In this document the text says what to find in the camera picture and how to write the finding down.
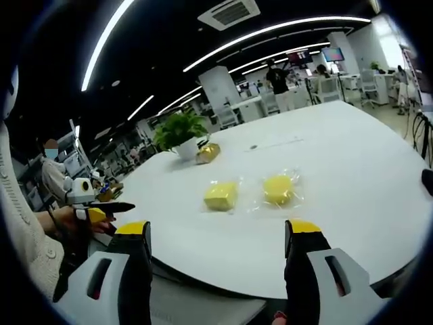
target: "air conditioning vent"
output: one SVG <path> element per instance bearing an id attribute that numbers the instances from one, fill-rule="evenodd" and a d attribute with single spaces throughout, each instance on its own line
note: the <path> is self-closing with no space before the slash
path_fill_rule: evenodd
<path id="1" fill-rule="evenodd" d="M 254 0 L 227 0 L 200 15 L 198 20 L 217 30 L 225 30 L 259 14 Z"/>

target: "wrapped yellow sponge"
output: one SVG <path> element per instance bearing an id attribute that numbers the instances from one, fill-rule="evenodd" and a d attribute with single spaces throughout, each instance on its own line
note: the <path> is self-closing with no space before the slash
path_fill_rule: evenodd
<path id="1" fill-rule="evenodd" d="M 292 180 L 286 175 L 268 178 L 263 184 L 265 200 L 272 204 L 283 205 L 293 196 Z"/>
<path id="2" fill-rule="evenodd" d="M 237 184 L 234 181 L 212 185 L 204 202 L 210 210 L 228 211 L 235 206 L 237 199 Z"/>

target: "potted plant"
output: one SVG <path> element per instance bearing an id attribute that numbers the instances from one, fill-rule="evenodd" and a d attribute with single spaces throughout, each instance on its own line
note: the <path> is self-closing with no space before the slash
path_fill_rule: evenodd
<path id="1" fill-rule="evenodd" d="M 165 124 L 157 128 L 155 143 L 162 150 L 176 150 L 183 160 L 191 160 L 198 151 L 196 137 L 208 133 L 201 121 L 202 117 L 192 111 L 173 114 Z"/>

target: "black t-shirt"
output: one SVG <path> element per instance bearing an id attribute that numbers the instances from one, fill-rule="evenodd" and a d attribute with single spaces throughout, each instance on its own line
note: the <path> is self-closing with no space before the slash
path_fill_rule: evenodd
<path id="1" fill-rule="evenodd" d="M 279 93 L 285 93 L 289 89 L 286 85 L 286 77 L 288 75 L 288 71 L 284 71 L 282 69 L 269 69 L 266 74 L 266 79 L 269 80 L 273 87 L 273 93 L 275 95 Z"/>

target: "floor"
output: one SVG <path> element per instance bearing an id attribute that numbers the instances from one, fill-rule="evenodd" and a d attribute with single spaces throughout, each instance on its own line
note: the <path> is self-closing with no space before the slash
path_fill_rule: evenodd
<path id="1" fill-rule="evenodd" d="M 398 115 L 398 108 L 393 107 L 394 102 L 386 104 L 386 105 L 375 105 L 374 107 L 371 104 L 361 105 L 361 98 L 358 91 L 349 91 L 346 94 L 347 101 L 350 102 L 353 106 L 359 108 L 360 110 L 372 115 L 377 118 L 379 121 L 390 127 L 397 134 L 399 134 L 408 144 L 413 146 L 413 138 L 414 138 L 414 130 L 413 130 L 413 120 L 416 117 L 416 112 L 419 110 L 419 107 L 410 107 L 409 113 L 405 115 Z M 420 127 L 415 134 L 415 138 L 417 139 L 417 149 L 421 152 L 422 144 L 423 144 L 423 134 L 424 128 Z M 430 157 L 426 157 L 426 162 L 430 164 Z"/>

